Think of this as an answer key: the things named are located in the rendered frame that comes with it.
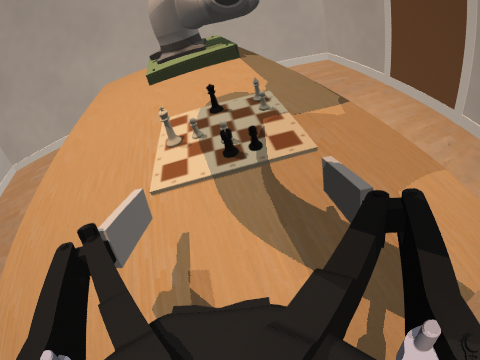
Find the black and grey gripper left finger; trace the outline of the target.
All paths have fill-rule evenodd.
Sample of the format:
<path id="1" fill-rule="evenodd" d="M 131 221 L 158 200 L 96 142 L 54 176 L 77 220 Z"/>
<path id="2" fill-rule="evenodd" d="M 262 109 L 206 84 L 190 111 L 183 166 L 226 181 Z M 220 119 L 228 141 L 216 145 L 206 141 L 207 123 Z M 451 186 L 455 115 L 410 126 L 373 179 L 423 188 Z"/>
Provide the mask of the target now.
<path id="1" fill-rule="evenodd" d="M 136 189 L 98 229 L 89 223 L 77 230 L 82 247 L 68 242 L 57 248 L 16 360 L 86 360 L 90 276 L 116 359 L 173 360 L 116 269 L 123 268 L 152 219 L 143 188 Z"/>

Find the brown and cream chessboard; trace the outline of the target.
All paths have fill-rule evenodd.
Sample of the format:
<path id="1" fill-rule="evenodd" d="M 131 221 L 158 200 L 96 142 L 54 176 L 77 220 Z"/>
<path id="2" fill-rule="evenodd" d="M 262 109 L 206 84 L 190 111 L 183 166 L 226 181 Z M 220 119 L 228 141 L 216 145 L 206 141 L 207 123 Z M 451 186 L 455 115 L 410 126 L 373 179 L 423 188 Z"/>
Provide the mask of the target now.
<path id="1" fill-rule="evenodd" d="M 210 113 L 210 106 L 170 117 L 169 122 L 182 142 L 168 147 L 164 123 L 160 131 L 150 193 L 169 190 L 236 173 L 265 164 L 318 151 L 317 145 L 271 93 L 265 92 L 268 110 L 259 110 L 261 101 L 255 94 L 218 103 L 219 113 Z M 203 136 L 193 139 L 189 120 L 195 118 Z M 233 144 L 239 153 L 235 157 L 223 156 L 221 121 L 226 121 L 232 131 Z M 262 149 L 251 151 L 248 128 L 257 128 L 257 138 Z"/>

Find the white chess pawn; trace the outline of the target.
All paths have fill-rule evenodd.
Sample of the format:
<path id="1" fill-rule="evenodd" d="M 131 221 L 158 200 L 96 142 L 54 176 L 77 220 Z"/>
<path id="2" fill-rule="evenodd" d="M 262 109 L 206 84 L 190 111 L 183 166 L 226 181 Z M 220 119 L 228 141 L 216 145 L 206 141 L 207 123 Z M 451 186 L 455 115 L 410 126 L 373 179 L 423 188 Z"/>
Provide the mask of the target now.
<path id="1" fill-rule="evenodd" d="M 265 100 L 265 98 L 266 98 L 265 92 L 264 92 L 264 91 L 260 91 L 260 92 L 259 92 L 259 96 L 260 96 L 259 98 L 261 99 L 261 104 L 260 104 L 260 106 L 259 106 L 259 110 L 262 110 L 262 111 L 268 110 L 268 109 L 270 108 L 270 106 L 266 103 L 266 100 Z"/>
<path id="2" fill-rule="evenodd" d="M 198 129 L 196 119 L 191 118 L 189 120 L 189 122 L 190 122 L 190 126 L 193 128 L 192 138 L 193 139 L 198 139 L 198 138 L 202 137 L 203 132 Z"/>
<path id="3" fill-rule="evenodd" d="M 224 129 L 224 132 L 226 132 L 225 128 L 228 128 L 227 122 L 226 122 L 226 121 L 221 121 L 221 122 L 219 123 L 219 125 L 220 125 L 220 127 L 221 127 L 220 130 Z M 224 144 L 224 141 L 222 140 L 222 138 L 221 138 L 221 143 Z"/>

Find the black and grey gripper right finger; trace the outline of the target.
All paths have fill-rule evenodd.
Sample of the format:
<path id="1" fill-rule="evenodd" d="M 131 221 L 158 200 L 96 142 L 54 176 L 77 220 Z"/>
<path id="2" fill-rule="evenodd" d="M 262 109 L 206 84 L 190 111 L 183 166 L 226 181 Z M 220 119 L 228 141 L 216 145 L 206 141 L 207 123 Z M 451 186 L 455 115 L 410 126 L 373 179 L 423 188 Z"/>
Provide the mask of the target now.
<path id="1" fill-rule="evenodd" d="M 329 332 L 344 339 L 386 233 L 397 233 L 403 277 L 405 338 L 396 360 L 480 360 L 480 323 L 424 193 L 409 188 L 389 198 L 332 156 L 322 157 L 322 169 L 324 191 L 350 226 L 325 267 L 236 360 L 312 360 Z"/>

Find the white bishop chess piece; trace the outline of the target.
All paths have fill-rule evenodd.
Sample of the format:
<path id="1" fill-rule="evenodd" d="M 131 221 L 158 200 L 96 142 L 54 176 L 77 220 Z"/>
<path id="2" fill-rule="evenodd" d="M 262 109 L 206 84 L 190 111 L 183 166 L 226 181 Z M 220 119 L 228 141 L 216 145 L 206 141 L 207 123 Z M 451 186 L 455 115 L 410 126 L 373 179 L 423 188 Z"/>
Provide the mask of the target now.
<path id="1" fill-rule="evenodd" d="M 259 81 L 256 77 L 254 77 L 253 83 L 254 83 L 253 86 L 255 87 L 255 96 L 254 96 L 253 100 L 254 101 L 260 101 L 260 98 L 259 98 L 259 95 L 258 95 L 258 93 L 260 91 L 260 89 L 259 89 L 260 84 L 259 84 Z"/>

